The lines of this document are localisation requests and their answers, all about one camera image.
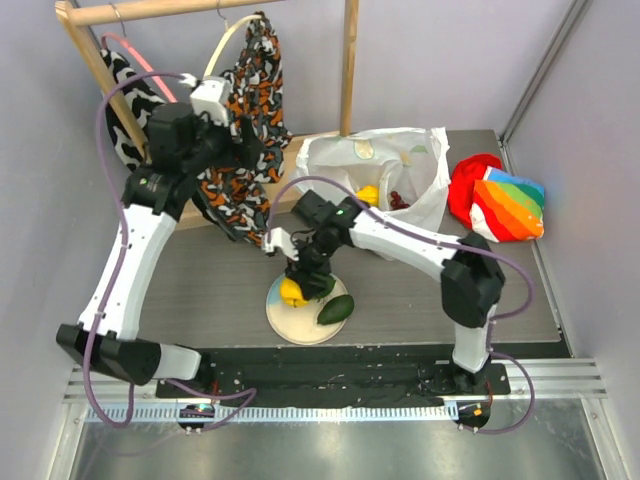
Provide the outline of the green fake fruit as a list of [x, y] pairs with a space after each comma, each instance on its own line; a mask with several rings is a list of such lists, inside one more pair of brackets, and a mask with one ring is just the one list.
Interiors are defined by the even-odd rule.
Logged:
[[317, 294], [317, 299], [323, 299], [329, 296], [334, 287], [336, 280], [332, 274], [329, 275], [321, 275], [319, 280], [319, 293]]

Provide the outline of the yellow fake lemon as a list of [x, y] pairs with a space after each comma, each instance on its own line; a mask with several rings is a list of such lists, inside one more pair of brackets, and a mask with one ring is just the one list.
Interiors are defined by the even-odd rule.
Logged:
[[292, 279], [285, 277], [279, 287], [281, 300], [293, 308], [304, 307], [308, 301], [304, 298], [301, 287]]

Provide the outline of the green fake avocado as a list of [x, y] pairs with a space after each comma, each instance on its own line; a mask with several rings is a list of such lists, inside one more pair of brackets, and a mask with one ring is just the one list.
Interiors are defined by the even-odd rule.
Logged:
[[336, 296], [323, 306], [317, 315], [316, 322], [321, 326], [341, 323], [353, 313], [354, 309], [355, 301], [351, 295]]

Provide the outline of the white plastic bag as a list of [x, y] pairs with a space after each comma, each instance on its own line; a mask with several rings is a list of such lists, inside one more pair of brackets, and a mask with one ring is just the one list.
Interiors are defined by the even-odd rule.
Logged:
[[[378, 209], [387, 216], [437, 232], [450, 184], [448, 150], [443, 127], [324, 135], [303, 142], [290, 178], [321, 176], [353, 193], [374, 185], [380, 193]], [[392, 191], [397, 191], [409, 207], [393, 211], [389, 205]]]

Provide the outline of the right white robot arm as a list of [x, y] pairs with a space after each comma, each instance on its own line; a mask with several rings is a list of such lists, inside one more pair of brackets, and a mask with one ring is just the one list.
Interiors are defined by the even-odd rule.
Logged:
[[477, 234], [460, 238], [421, 229], [352, 195], [334, 204], [309, 190], [293, 213], [310, 231], [310, 238], [300, 240], [274, 229], [268, 239], [286, 256], [285, 276], [302, 299], [327, 294], [332, 283], [330, 260], [341, 247], [370, 250], [414, 267], [439, 283], [442, 309], [454, 323], [450, 365], [435, 386], [472, 395], [486, 385], [491, 364], [489, 323], [505, 275], [485, 240]]

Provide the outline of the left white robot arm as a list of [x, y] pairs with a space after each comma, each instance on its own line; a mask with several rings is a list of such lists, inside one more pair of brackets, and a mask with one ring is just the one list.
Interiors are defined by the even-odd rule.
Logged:
[[147, 122], [152, 161], [128, 178], [121, 222], [93, 298], [74, 325], [63, 324], [57, 344], [78, 364], [135, 385], [178, 380], [190, 398], [213, 385], [202, 354], [189, 347], [142, 340], [141, 309], [157, 261], [184, 211], [200, 189], [197, 177], [211, 167], [249, 167], [263, 144], [251, 119], [240, 118], [240, 136], [206, 111], [186, 103], [157, 107]]

